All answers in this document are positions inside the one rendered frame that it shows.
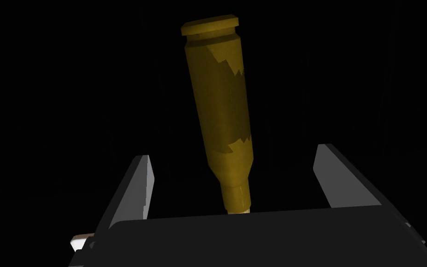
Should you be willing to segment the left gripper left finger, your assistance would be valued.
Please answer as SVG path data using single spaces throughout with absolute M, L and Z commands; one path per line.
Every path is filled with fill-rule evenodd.
M 95 233 L 104 234 L 121 221 L 146 220 L 154 181 L 149 155 L 136 156 L 122 178 Z

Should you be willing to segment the yellow bottle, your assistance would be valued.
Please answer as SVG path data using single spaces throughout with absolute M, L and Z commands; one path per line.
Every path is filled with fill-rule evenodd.
M 181 27 L 208 165 L 229 214 L 248 213 L 253 147 L 239 19 L 232 15 Z

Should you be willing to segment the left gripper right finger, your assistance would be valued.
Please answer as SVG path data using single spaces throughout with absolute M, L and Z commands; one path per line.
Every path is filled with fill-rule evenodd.
M 332 144 L 317 146 L 313 171 L 332 208 L 391 207 L 386 196 Z

